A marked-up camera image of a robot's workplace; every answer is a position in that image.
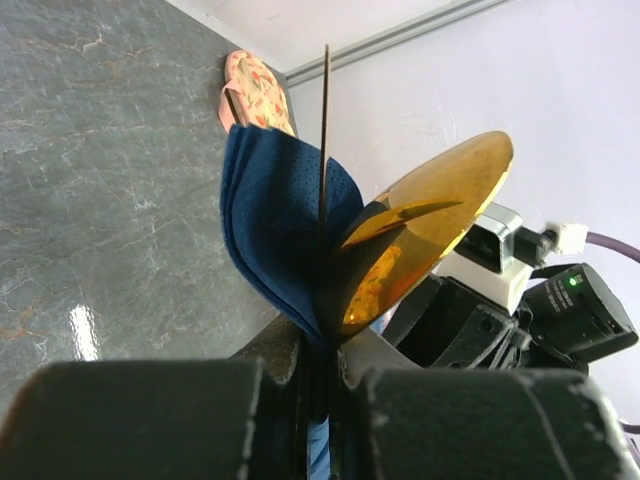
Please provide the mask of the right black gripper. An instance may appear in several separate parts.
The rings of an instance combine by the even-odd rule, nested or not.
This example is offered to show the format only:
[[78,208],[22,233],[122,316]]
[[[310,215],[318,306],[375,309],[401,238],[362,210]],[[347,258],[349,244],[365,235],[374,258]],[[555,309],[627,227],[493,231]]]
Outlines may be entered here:
[[527,328],[470,288],[430,275],[399,303],[383,337],[423,368],[508,369],[526,358]]

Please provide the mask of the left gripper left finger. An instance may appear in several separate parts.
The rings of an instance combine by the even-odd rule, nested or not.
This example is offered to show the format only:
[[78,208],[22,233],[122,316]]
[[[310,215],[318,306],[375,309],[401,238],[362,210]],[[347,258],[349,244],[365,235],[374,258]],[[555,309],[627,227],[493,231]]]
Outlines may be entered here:
[[277,318],[228,359],[59,362],[1,429],[5,479],[301,479],[304,339]]

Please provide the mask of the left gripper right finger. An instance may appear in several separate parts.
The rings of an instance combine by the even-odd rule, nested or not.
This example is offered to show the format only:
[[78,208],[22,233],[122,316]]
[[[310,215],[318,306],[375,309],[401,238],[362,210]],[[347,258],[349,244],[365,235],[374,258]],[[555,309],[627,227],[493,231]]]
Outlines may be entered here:
[[366,330],[336,352],[341,479],[635,479],[616,412],[572,370],[424,369]]

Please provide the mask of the gold spoon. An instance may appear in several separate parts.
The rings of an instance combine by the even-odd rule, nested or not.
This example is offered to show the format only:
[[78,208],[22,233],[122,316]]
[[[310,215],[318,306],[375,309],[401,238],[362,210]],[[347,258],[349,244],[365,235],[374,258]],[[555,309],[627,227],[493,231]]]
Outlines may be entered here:
[[315,299],[332,343],[369,327],[460,243],[504,184],[513,156],[506,133],[482,133],[366,205],[331,253]]

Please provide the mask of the gold knife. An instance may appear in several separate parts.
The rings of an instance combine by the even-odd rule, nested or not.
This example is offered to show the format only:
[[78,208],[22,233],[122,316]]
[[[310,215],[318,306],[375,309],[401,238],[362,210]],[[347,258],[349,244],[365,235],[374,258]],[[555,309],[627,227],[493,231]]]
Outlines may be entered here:
[[326,220],[326,171],[328,162],[328,121],[330,104],[330,76],[331,76],[331,50],[328,44],[324,47],[324,72],[322,88],[322,115],[321,115],[321,137],[320,137],[320,165],[319,165],[319,185],[318,185],[318,269],[324,267],[324,237]]

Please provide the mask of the dark blue paper napkin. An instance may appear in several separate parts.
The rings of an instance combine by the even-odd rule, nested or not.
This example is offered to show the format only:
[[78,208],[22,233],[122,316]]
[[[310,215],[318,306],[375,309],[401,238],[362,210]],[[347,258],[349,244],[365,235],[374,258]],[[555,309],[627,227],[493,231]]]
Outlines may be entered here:
[[224,156],[220,217],[240,273],[318,348],[336,344],[314,311],[318,289],[340,295],[363,276],[359,249],[332,251],[364,209],[352,176],[336,160],[327,171],[325,236],[318,236],[319,150],[277,129],[235,125]]

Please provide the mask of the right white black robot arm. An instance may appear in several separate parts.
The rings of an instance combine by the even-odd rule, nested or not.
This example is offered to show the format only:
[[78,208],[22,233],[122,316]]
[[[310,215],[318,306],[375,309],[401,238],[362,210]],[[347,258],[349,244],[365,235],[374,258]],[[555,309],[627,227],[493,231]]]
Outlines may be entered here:
[[573,369],[634,346],[638,334],[619,299],[586,263],[543,267],[514,312],[457,280],[429,276],[383,332],[423,368]]

